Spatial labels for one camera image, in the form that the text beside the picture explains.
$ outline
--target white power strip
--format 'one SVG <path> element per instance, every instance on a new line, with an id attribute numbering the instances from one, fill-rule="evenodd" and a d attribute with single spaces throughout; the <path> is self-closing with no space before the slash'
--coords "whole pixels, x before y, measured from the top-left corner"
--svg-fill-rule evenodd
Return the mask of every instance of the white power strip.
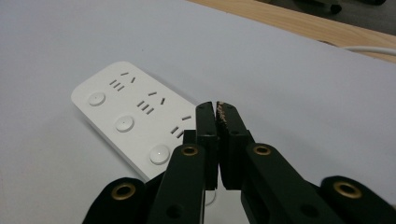
<path id="1" fill-rule="evenodd" d="M 195 129 L 195 105 L 126 62 L 81 83 L 72 101 L 146 181 L 166 169 L 184 130 Z"/>

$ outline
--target electrical outlet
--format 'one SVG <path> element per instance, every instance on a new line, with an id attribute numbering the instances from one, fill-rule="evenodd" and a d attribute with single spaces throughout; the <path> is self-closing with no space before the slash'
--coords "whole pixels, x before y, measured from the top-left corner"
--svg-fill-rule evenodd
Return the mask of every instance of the electrical outlet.
<path id="1" fill-rule="evenodd" d="M 146 181 L 166 169 L 184 130 L 195 129 L 195 105 L 130 63 L 90 77 L 72 101 Z"/>

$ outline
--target white tabletop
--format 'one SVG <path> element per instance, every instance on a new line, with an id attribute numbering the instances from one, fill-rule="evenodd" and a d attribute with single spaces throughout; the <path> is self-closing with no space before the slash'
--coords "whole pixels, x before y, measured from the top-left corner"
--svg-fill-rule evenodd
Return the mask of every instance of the white tabletop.
<path id="1" fill-rule="evenodd" d="M 396 65 L 185 1 L 0 3 L 0 223 L 80 223 L 138 177 L 72 90 L 128 61 L 198 105 L 235 105 L 307 180 L 344 175 L 396 203 Z M 220 191 L 206 223 L 244 223 Z"/>

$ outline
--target power strip switch button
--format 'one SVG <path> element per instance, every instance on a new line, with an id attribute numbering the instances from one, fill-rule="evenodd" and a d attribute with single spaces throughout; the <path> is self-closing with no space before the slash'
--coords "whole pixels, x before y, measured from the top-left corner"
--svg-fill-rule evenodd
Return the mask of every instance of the power strip switch button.
<path id="1" fill-rule="evenodd" d="M 106 99 L 106 96 L 104 93 L 97 92 L 97 93 L 92 94 L 88 101 L 90 102 L 91 106 L 99 106 L 105 101 L 105 99 Z"/>
<path id="2" fill-rule="evenodd" d="M 116 121 L 116 129 L 120 133 L 129 132 L 134 127 L 134 119 L 131 116 L 124 116 Z"/>
<path id="3" fill-rule="evenodd" d="M 170 150 L 167 146 L 158 145 L 151 149 L 149 158 L 152 163 L 156 165 L 162 165 L 169 160 Z"/>

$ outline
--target wooden surface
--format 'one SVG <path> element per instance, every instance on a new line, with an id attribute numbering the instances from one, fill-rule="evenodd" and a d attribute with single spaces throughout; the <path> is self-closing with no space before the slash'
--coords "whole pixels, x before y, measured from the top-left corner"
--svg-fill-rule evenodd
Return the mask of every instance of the wooden surface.
<path id="1" fill-rule="evenodd" d="M 272 6 L 255 0 L 190 0 L 227 13 L 263 22 L 338 47 L 375 46 L 396 49 L 396 36 L 330 21 L 320 17 Z M 372 57 L 396 63 L 396 57 L 367 53 Z"/>

